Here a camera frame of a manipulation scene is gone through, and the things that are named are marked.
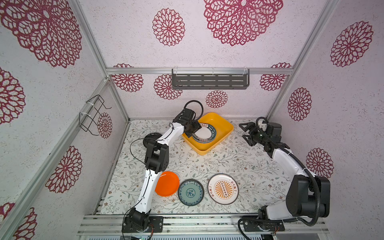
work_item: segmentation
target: table surface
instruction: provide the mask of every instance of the table surface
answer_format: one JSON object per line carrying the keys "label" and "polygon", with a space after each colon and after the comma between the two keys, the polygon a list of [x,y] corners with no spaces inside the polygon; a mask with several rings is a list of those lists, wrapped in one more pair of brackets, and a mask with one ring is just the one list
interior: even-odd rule
{"label": "table surface", "polygon": [[[177,192],[170,197],[154,193],[151,213],[212,214],[253,213],[264,206],[285,199],[290,180],[281,167],[264,152],[262,145],[249,146],[242,138],[244,132],[238,126],[252,119],[229,119],[234,131],[208,154],[201,156],[188,146],[182,136],[169,147],[169,164],[166,171],[177,174],[180,183],[196,179],[204,186],[204,198],[196,206],[180,202]],[[133,120],[120,153],[119,160],[105,196],[101,214],[124,214],[135,205],[144,181],[144,164],[135,160],[129,152],[132,141],[152,132],[164,133],[171,120]],[[132,145],[132,153],[144,159],[146,148],[142,140]],[[209,179],[225,173],[234,178],[239,187],[237,200],[221,205],[207,193]]]}

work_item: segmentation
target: plate with orange sunburst pattern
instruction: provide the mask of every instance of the plate with orange sunburst pattern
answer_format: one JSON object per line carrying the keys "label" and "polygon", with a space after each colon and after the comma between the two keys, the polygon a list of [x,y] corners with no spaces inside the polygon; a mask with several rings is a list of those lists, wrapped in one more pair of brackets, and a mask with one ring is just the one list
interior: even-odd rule
{"label": "plate with orange sunburst pattern", "polygon": [[216,174],[208,182],[208,193],[215,202],[228,205],[236,201],[239,190],[231,176]]}

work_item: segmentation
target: red floral medallion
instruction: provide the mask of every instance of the red floral medallion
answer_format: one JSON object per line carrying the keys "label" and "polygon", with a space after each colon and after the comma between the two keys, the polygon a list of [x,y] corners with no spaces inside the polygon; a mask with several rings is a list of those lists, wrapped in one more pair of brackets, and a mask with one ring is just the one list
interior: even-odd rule
{"label": "red floral medallion", "polygon": [[81,33],[66,0],[0,0],[0,16],[38,60],[66,68],[80,57]]}
{"label": "red floral medallion", "polygon": [[0,68],[0,124],[18,118],[25,106],[25,95],[19,81]]}
{"label": "red floral medallion", "polygon": [[50,192],[64,193],[68,191],[79,179],[83,167],[82,162],[78,149],[70,146],[45,186]]}
{"label": "red floral medallion", "polygon": [[108,113],[102,113],[97,121],[100,136],[108,138],[112,133],[112,120]]}
{"label": "red floral medallion", "polygon": [[172,76],[169,74],[163,74],[155,79],[154,86],[157,95],[164,99],[178,98],[183,90],[175,90],[172,88]]}
{"label": "red floral medallion", "polygon": [[307,155],[307,168],[320,177],[331,177],[333,161],[324,149],[314,148]]}
{"label": "red floral medallion", "polygon": [[184,22],[180,14],[173,9],[163,8],[152,21],[153,33],[166,46],[178,44],[184,37]]}
{"label": "red floral medallion", "polygon": [[298,88],[294,90],[288,100],[289,116],[295,121],[303,120],[310,112],[311,104],[311,95],[307,89]]}
{"label": "red floral medallion", "polygon": [[204,16],[214,38],[244,45],[265,33],[276,20],[283,0],[204,0]]}
{"label": "red floral medallion", "polygon": [[[133,68],[129,64],[117,64],[115,68]],[[127,92],[136,92],[143,87],[143,78],[141,74],[114,74],[111,75],[113,82]]]}
{"label": "red floral medallion", "polygon": [[[272,66],[273,68],[290,68],[289,63],[278,63]],[[263,74],[260,79],[260,86],[268,91],[279,89],[283,84],[287,75],[285,74]]]}
{"label": "red floral medallion", "polygon": [[21,225],[13,235],[13,240],[31,240],[35,235],[35,229],[37,227],[36,217],[37,214],[35,213],[35,208],[31,207],[28,215],[24,217]]}
{"label": "red floral medallion", "polygon": [[338,67],[351,65],[363,56],[372,42],[372,26],[368,22],[355,22],[344,29],[331,49],[331,61]]}
{"label": "red floral medallion", "polygon": [[211,108],[220,108],[228,101],[228,95],[221,90],[214,90],[210,92],[205,98],[205,102]]}
{"label": "red floral medallion", "polygon": [[13,208],[15,203],[7,202],[6,204],[0,206],[0,224],[5,219],[5,217],[8,215],[10,210]]}

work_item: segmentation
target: orange plate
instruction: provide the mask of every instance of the orange plate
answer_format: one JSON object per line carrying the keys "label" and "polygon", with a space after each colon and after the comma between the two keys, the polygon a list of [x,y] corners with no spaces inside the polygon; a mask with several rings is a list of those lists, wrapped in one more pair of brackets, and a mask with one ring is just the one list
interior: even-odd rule
{"label": "orange plate", "polygon": [[216,113],[207,113],[199,119],[199,122],[211,124],[216,129],[215,140],[209,143],[199,143],[193,137],[188,138],[185,133],[182,136],[185,142],[200,155],[207,154],[233,131],[233,125]]}
{"label": "orange plate", "polygon": [[162,197],[169,197],[177,192],[180,181],[179,177],[173,172],[163,172],[156,185],[156,193]]}

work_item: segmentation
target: large red floral pattern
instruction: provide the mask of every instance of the large red floral pattern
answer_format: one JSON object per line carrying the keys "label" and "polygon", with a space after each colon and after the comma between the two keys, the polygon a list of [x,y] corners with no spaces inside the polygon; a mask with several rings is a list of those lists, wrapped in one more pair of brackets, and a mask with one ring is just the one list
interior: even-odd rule
{"label": "large red floral pattern", "polygon": [[80,57],[81,33],[66,0],[0,0],[0,16],[38,60],[66,68]]}
{"label": "large red floral pattern", "polygon": [[[133,68],[129,64],[119,63],[115,68]],[[113,82],[127,92],[136,92],[143,87],[143,78],[141,74],[114,74],[111,75]]]}
{"label": "large red floral pattern", "polygon": [[37,226],[36,217],[37,214],[35,213],[35,208],[31,207],[28,215],[25,216],[22,224],[17,228],[13,235],[13,240],[31,240],[35,235],[35,228]]}
{"label": "large red floral pattern", "polygon": [[25,106],[25,95],[19,81],[0,68],[0,124],[18,118]]}
{"label": "large red floral pattern", "polygon": [[228,101],[228,95],[221,90],[210,92],[205,98],[205,103],[211,108],[220,108]]}
{"label": "large red floral pattern", "polygon": [[288,100],[289,116],[295,121],[303,120],[307,117],[312,106],[311,95],[305,88],[298,88],[293,91]]}
{"label": "large red floral pattern", "polygon": [[108,113],[102,113],[97,120],[97,130],[100,136],[108,138],[112,133],[112,120]]}
{"label": "large red floral pattern", "polygon": [[7,202],[6,204],[0,206],[0,224],[5,219],[5,217],[8,215],[10,210],[13,208],[15,203]]}
{"label": "large red floral pattern", "polygon": [[345,67],[363,56],[372,42],[372,26],[368,22],[355,22],[344,29],[331,49],[331,61],[338,67]]}
{"label": "large red floral pattern", "polygon": [[175,90],[172,88],[172,77],[169,74],[163,74],[155,79],[154,86],[157,95],[164,99],[178,98],[183,90]]}
{"label": "large red floral pattern", "polygon": [[156,38],[165,46],[174,46],[184,37],[184,22],[180,14],[173,9],[163,8],[152,21]]}
{"label": "large red floral pattern", "polygon": [[79,179],[83,167],[82,162],[79,150],[70,146],[45,186],[50,192],[64,193],[68,191]]}
{"label": "large red floral pattern", "polygon": [[[278,63],[272,65],[272,68],[290,68],[289,63]],[[285,74],[263,74],[260,78],[260,86],[268,91],[279,89],[287,75]]]}
{"label": "large red floral pattern", "polygon": [[244,45],[265,33],[276,20],[283,0],[204,0],[204,16],[214,38]]}
{"label": "large red floral pattern", "polygon": [[314,148],[307,155],[307,168],[320,177],[331,177],[333,161],[324,149]]}

